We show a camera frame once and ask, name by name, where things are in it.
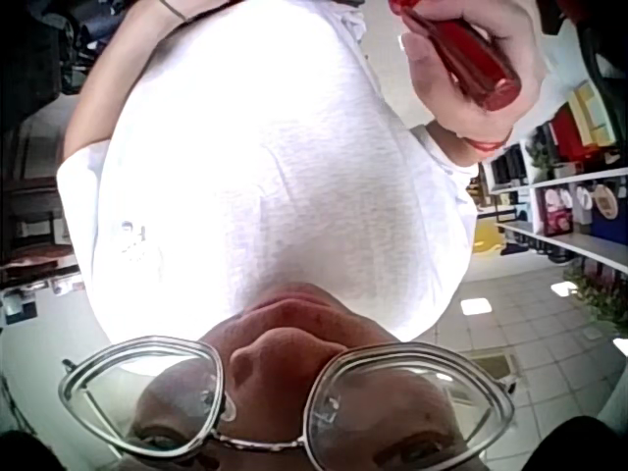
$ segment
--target shelf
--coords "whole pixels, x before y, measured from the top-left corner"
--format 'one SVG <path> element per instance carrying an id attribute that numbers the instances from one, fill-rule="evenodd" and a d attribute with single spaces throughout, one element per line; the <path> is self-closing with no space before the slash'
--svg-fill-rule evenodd
<path id="1" fill-rule="evenodd" d="M 524 184 L 521 186 L 514 186 L 511 188 L 500 188 L 491 191 L 491 194 L 509 193 L 511 191 L 518 191 L 520 189 L 542 188 L 544 186 L 555 186 L 558 184 L 585 182 L 587 180 L 601 180 L 612 179 L 616 177 L 628 176 L 628 167 L 622 167 L 621 169 L 603 170 L 601 172 L 593 172 L 591 174 L 580 174 L 572 177 L 565 177 L 563 179 L 548 180 L 546 182 L 538 182 L 532 184 Z"/>
<path id="2" fill-rule="evenodd" d="M 532 230 L 532 223 L 523 221 L 496 223 L 496 226 L 566 248 L 567 250 L 593 258 L 615 270 L 628 274 L 628 246 L 626 245 L 584 234 L 547 237 L 545 235 L 535 234 Z"/>

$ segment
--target eyeglasses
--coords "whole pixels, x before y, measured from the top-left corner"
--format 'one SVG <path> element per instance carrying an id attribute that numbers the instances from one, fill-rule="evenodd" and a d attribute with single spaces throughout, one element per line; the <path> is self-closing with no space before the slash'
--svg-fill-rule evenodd
<path id="1" fill-rule="evenodd" d="M 333 359 L 311 389 L 301 437 L 286 443 L 221 433 L 243 412 L 225 390 L 224 367 L 210 345 L 147 337 L 64 364 L 59 396 L 71 414 L 115 450 L 147 461 L 187 460 L 214 443 L 301 449 L 318 471 L 441 471 L 476 457 L 514 414 L 504 387 L 475 363 L 416 342 Z"/>

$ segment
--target white t-shirt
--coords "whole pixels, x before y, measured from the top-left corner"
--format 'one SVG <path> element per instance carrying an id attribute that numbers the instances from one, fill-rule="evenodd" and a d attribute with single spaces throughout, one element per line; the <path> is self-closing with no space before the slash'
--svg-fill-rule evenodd
<path id="1" fill-rule="evenodd" d="M 111 141 L 63 164 L 70 234 L 111 341 L 198 339 L 289 282 L 401 340 L 443 313 L 471 256 L 477 168 L 404 128 L 355 13 L 246 0 L 180 31 Z"/>

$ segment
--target eye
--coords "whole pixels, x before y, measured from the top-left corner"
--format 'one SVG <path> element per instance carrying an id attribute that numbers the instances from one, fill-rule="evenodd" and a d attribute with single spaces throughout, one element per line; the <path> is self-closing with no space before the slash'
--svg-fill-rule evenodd
<path id="1" fill-rule="evenodd" d="M 181 448 L 189 442 L 179 432 L 166 427 L 134 427 L 127 440 L 133 445 L 157 451 Z"/>
<path id="2" fill-rule="evenodd" d="M 373 461 L 382 469 L 417 464 L 442 455 L 451 442 L 450 437 L 437 433 L 418 434 L 380 451 L 373 457 Z"/>
<path id="3" fill-rule="evenodd" d="M 142 442 L 145 445 L 148 445 L 153 449 L 159 449 L 163 451 L 168 451 L 168 450 L 179 448 L 185 445 L 185 444 L 179 443 L 178 441 L 174 439 L 171 439 L 170 437 L 164 437 L 161 435 L 152 435 L 150 437 L 146 437 L 142 439 Z"/>

